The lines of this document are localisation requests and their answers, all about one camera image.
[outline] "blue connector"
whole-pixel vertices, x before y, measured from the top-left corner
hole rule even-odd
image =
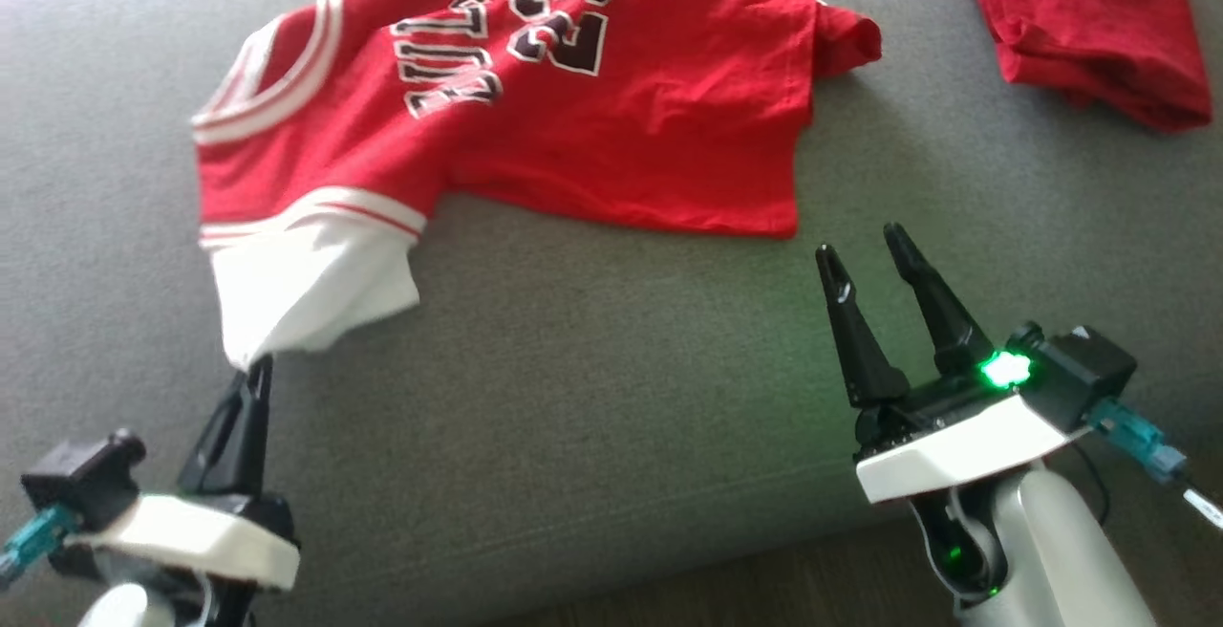
[[[1184,469],[1184,453],[1163,442],[1163,431],[1118,401],[1101,401],[1088,414],[1087,423],[1108,442],[1136,458],[1161,484],[1172,482]]]
[[[4,545],[0,592],[7,590],[32,565],[64,545],[64,538],[76,530],[76,516],[61,505],[49,506],[27,522]]]

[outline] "jersey armhole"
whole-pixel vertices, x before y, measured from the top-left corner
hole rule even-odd
[[[342,0],[316,0],[301,55],[283,77],[263,79],[284,16],[249,35],[214,95],[191,119],[197,144],[249,138],[292,115],[323,87],[340,48]]]

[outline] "basketball jersey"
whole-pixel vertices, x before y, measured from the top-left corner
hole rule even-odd
[[[419,301],[445,191],[786,238],[815,77],[879,55],[817,0],[317,0],[192,119],[201,241],[240,369]]]

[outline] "red fabric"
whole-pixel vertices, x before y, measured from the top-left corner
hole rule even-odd
[[[1102,99],[1169,132],[1211,121],[1189,0],[978,0],[1008,82]]]
[[[544,0],[543,12],[541,0],[486,0],[472,6],[487,17],[481,37],[395,32],[405,18],[467,17],[454,1],[342,0],[342,42],[309,101],[272,130],[198,147],[205,225],[260,221],[345,186],[426,216],[442,192],[467,191],[625,226],[790,236],[812,79],[879,56],[873,22],[816,0]],[[574,29],[522,38],[560,13]],[[309,7],[283,21],[258,90],[292,68],[314,18]],[[599,27],[598,56],[575,64]],[[410,60],[453,75],[402,78],[401,51],[437,48],[487,60]],[[495,99],[482,99],[489,75]]]

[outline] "jersey hem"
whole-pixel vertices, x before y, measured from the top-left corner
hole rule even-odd
[[[415,208],[377,192],[355,187],[319,187],[290,204],[276,216],[260,221],[208,222],[199,227],[199,244],[205,249],[227,248],[258,235],[283,232],[317,214],[355,218],[380,227],[390,227],[412,243],[421,238],[428,218]]]

